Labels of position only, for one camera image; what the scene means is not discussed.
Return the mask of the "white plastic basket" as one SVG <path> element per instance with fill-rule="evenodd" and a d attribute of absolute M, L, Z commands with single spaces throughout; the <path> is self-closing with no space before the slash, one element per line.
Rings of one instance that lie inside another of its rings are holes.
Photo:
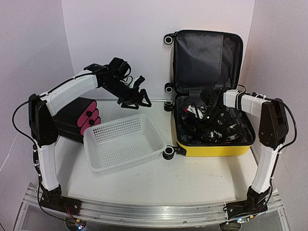
<path fill-rule="evenodd" d="M 155 160 L 167 147 L 163 134 L 147 114 L 89 127 L 83 143 L 90 170 L 104 175 Z"/>

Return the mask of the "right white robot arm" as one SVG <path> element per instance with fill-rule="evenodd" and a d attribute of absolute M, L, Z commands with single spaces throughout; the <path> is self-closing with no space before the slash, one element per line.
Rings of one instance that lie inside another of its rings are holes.
<path fill-rule="evenodd" d="M 258 138 L 261 143 L 260 160 L 256 175 L 243 201 L 242 209 L 246 213 L 253 213 L 265 199 L 269 199 L 273 188 L 272 180 L 281 151 L 292 145 L 297 139 L 297 126 L 290 108 L 279 98 L 270 99 L 258 93 L 248 93 L 225 87 L 210 93 L 202 91 L 200 98 L 207 106 L 207 117 L 220 107 L 228 107 L 245 112 L 259 119 Z M 289 132 L 287 117 L 291 116 L 294 126 L 294 137 L 285 143 Z"/>

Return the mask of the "yellow Pikachu suitcase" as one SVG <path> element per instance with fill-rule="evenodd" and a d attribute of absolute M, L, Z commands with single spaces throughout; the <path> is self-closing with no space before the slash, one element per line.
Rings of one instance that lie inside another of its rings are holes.
<path fill-rule="evenodd" d="M 226 110 L 245 128 L 243 141 L 233 143 L 190 143 L 182 127 L 182 119 L 189 105 L 204 107 L 200 93 L 229 87 L 234 89 L 239 81 L 243 57 L 243 41 L 240 36 L 226 32 L 181 30 L 166 34 L 163 41 L 173 45 L 173 80 L 165 84 L 166 93 L 175 93 L 174 100 L 164 103 L 164 110 L 174 115 L 176 145 L 163 151 L 166 160 L 175 154 L 186 157 L 242 155 L 256 139 L 255 131 L 245 112 Z"/>

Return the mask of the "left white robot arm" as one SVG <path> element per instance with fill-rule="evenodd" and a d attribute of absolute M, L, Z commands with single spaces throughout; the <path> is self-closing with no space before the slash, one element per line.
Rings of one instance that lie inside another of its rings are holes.
<path fill-rule="evenodd" d="M 42 94 L 32 94 L 24 103 L 28 105 L 33 143 L 33 162 L 45 201 L 54 210 L 64 206 L 64 198 L 55 167 L 55 146 L 59 131 L 67 128 L 70 132 L 83 131 L 98 119 L 96 102 L 82 95 L 94 89 L 103 88 L 118 98 L 122 108 L 138 109 L 151 107 L 145 89 L 139 86 L 143 76 L 129 77 L 131 67 L 120 58 L 113 58 L 109 64 L 90 64 L 83 72 Z"/>

